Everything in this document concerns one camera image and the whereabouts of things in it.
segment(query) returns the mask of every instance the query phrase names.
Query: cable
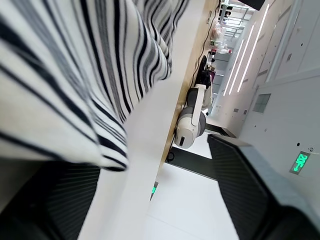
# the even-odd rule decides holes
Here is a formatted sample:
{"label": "cable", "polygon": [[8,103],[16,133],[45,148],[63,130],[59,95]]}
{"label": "cable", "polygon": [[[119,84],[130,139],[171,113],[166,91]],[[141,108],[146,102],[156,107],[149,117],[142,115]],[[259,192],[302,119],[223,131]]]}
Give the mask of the cable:
{"label": "cable", "polygon": [[194,84],[194,78],[195,78],[195,74],[196,74],[196,72],[197,72],[197,70],[198,70],[198,67],[199,67],[199,64],[200,64],[200,58],[202,57],[202,54],[204,54],[206,41],[208,40],[209,33],[210,33],[211,28],[212,28],[212,24],[213,24],[213,22],[214,22],[214,20],[215,20],[215,18],[216,18],[217,11],[219,10],[220,5],[221,5],[221,0],[219,0],[218,5],[216,6],[216,8],[215,8],[215,10],[214,10],[214,16],[213,16],[213,18],[212,18],[212,20],[211,20],[211,24],[210,24],[209,30],[208,30],[208,32],[207,32],[207,34],[206,34],[206,37],[205,37],[205,40],[204,40],[204,42],[203,42],[202,51],[201,51],[201,54],[200,54],[200,56],[199,56],[199,58],[198,58],[198,60],[197,60],[196,67],[195,67],[195,69],[194,69],[194,72],[193,72],[193,75],[192,75],[192,79],[191,79],[191,85],[189,86],[189,88],[191,88],[191,87],[193,86],[193,84]]}

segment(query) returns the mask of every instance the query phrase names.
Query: green sign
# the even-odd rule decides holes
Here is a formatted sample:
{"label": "green sign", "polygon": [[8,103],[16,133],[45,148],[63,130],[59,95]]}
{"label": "green sign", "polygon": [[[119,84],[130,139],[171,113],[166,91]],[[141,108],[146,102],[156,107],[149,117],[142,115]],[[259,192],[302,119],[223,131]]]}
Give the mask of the green sign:
{"label": "green sign", "polygon": [[153,188],[152,188],[152,192],[151,192],[150,201],[151,201],[152,197],[154,196],[154,194],[155,194],[155,192],[156,192],[156,190],[157,190],[158,184],[159,184],[159,183],[158,183],[157,181],[154,182],[154,185],[153,185]]}
{"label": "green sign", "polygon": [[301,151],[299,153],[298,157],[296,158],[296,160],[294,161],[289,172],[292,174],[298,175],[300,173],[301,169],[306,165],[306,162],[309,157],[310,157],[310,153]]}

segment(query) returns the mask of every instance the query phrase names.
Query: light panel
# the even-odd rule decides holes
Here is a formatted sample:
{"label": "light panel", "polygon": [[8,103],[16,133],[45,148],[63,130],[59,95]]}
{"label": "light panel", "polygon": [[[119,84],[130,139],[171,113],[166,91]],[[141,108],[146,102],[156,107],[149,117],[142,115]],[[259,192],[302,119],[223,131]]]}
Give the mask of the light panel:
{"label": "light panel", "polygon": [[239,47],[239,50],[238,50],[238,53],[236,54],[236,57],[235,57],[235,61],[234,61],[234,64],[233,64],[233,67],[232,67],[232,70],[231,70],[231,73],[230,73],[230,76],[229,76],[229,79],[228,79],[228,82],[226,83],[226,87],[225,87],[225,91],[223,93],[223,96],[226,95],[226,92],[227,92],[227,89],[229,87],[229,83],[230,83],[230,80],[231,80],[231,76],[232,74],[234,73],[234,69],[235,69],[235,66],[237,64],[237,60],[238,60],[238,57],[239,57],[239,53],[241,51],[241,48],[242,48],[242,44],[244,43],[244,40],[242,39],[241,41],[241,44],[240,44],[240,47]]}
{"label": "light panel", "polygon": [[242,75],[242,78],[241,78],[241,81],[240,81],[238,90],[236,91],[237,93],[240,92],[242,83],[244,82],[244,79],[245,79],[245,76],[246,76],[248,67],[249,67],[249,65],[250,65],[250,62],[251,62],[252,56],[253,56],[253,54],[254,54],[254,51],[255,51],[255,48],[256,48],[256,45],[257,45],[257,42],[258,42],[258,39],[259,39],[261,30],[262,30],[262,27],[263,27],[263,25],[264,25],[264,22],[265,22],[265,19],[266,19],[266,16],[267,16],[267,12],[268,12],[268,10],[269,10],[269,6],[270,6],[270,4],[268,4],[268,5],[266,6],[266,9],[265,9],[265,12],[264,12],[264,15],[263,15],[261,24],[260,24],[260,28],[259,28],[258,34],[256,35],[256,38],[255,38],[255,41],[254,41],[254,45],[253,45],[253,48],[252,48],[251,53],[250,53],[250,56],[249,56],[249,60],[248,60],[248,62],[247,62],[247,64],[246,64],[246,66],[245,66],[245,69],[244,69],[244,72],[243,72],[243,75]]}
{"label": "light panel", "polygon": [[235,75],[234,75],[234,78],[233,78],[233,81],[232,81],[232,85],[231,85],[231,88],[230,88],[230,91],[229,91],[229,95],[231,95],[232,89],[234,88],[235,81],[236,81],[236,78],[237,78],[237,76],[238,76],[238,73],[239,73],[239,70],[240,70],[242,61],[243,61],[243,59],[244,59],[244,56],[245,56],[245,54],[246,54],[247,47],[248,47],[248,44],[249,44],[249,42],[250,42],[250,38],[251,38],[252,32],[253,32],[253,30],[254,30],[254,27],[255,27],[255,25],[253,24],[252,27],[251,27],[250,33],[249,33],[249,37],[248,37],[248,39],[247,39],[247,41],[246,41],[246,44],[245,44],[245,47],[244,47],[244,50],[243,50],[243,53],[242,53],[242,56],[241,56],[241,59],[240,59],[238,68],[237,68],[237,70],[236,70],[236,72],[235,72]]}

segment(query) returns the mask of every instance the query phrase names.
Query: green exit sign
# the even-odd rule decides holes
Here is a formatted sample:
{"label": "green exit sign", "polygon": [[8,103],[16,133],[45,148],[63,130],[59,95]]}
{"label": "green exit sign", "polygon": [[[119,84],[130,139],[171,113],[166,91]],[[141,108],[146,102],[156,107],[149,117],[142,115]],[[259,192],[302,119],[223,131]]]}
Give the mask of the green exit sign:
{"label": "green exit sign", "polygon": [[300,173],[301,169],[306,165],[306,162],[309,157],[310,157],[310,153],[301,151],[299,153],[298,157],[296,158],[296,160],[294,161],[289,172],[292,174],[298,175]]}

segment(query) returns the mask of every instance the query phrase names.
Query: black and white stripes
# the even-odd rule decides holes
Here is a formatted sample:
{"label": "black and white stripes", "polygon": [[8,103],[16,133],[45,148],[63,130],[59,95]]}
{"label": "black and white stripes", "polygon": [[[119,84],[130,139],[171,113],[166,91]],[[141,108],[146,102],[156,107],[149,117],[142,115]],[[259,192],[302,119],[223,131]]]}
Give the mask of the black and white stripes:
{"label": "black and white stripes", "polygon": [[122,171],[122,124],[171,73],[188,0],[2,0],[0,158]]}

